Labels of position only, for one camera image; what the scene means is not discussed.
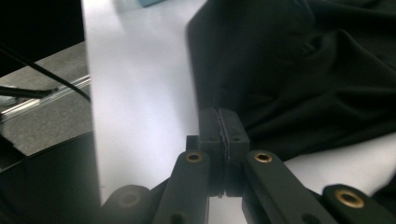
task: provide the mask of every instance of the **black cloth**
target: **black cloth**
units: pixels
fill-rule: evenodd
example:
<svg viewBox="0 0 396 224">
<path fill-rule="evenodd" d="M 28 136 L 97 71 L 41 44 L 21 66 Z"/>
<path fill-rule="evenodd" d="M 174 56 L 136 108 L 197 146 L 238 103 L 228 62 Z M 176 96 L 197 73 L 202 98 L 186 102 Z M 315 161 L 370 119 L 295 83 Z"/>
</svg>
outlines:
<svg viewBox="0 0 396 224">
<path fill-rule="evenodd" d="M 395 1 L 209 0 L 188 41 L 199 108 L 236 111 L 253 149 L 285 161 L 396 131 Z"/>
</svg>

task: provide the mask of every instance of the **cable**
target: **cable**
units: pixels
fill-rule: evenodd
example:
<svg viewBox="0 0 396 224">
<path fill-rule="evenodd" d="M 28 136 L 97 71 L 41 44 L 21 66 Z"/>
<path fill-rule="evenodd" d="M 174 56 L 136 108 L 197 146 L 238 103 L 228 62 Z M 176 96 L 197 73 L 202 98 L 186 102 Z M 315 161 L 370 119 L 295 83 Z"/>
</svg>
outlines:
<svg viewBox="0 0 396 224">
<path fill-rule="evenodd" d="M 30 60 L 24 58 L 23 56 L 21 56 L 19 53 L 17 53 L 15 50 L 7 47 L 4 43 L 0 42 L 0 52 L 3 52 L 4 54 L 6 54 L 8 57 L 14 59 L 15 61 L 24 64 L 26 66 L 30 66 L 33 69 L 35 69 L 37 72 L 52 78 L 53 80 L 60 82 L 62 84 L 64 84 L 66 87 L 72 89 L 73 91 L 75 91 L 76 93 L 80 94 L 82 97 L 84 97 L 88 102 L 91 102 L 91 98 L 90 96 L 88 96 L 85 92 L 83 92 L 82 90 L 80 90 L 79 88 L 77 88 L 75 85 L 71 84 L 70 82 L 64 80 L 61 77 L 56 76 L 55 74 L 51 73 L 49 70 L 41 67 L 40 65 L 31 62 Z"/>
</svg>

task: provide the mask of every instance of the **white table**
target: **white table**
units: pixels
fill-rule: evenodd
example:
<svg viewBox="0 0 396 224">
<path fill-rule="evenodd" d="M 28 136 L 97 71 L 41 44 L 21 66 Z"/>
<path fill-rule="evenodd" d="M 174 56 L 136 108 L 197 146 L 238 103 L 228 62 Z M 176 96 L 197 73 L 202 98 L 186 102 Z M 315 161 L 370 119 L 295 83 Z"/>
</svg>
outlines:
<svg viewBox="0 0 396 224">
<path fill-rule="evenodd" d="M 149 189 L 198 134 L 185 27 L 204 0 L 83 0 L 102 202 L 127 184 Z M 396 171 L 396 134 L 286 162 L 321 193 L 343 183 L 372 194 Z M 246 223 L 239 198 L 212 198 L 209 223 Z"/>
</svg>

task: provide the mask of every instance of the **black fabric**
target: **black fabric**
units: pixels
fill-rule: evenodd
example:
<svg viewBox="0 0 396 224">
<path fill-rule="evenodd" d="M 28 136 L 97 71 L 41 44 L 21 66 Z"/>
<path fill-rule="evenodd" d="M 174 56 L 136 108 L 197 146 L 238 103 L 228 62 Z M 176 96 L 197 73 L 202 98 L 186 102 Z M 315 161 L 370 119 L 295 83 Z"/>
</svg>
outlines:
<svg viewBox="0 0 396 224">
<path fill-rule="evenodd" d="M 91 133 L 0 173 L 0 223 L 88 223 L 100 208 Z"/>
<path fill-rule="evenodd" d="M 285 161 L 396 131 L 395 1 L 209 0 L 188 41 L 199 108 L 236 111 L 253 149 Z"/>
</svg>

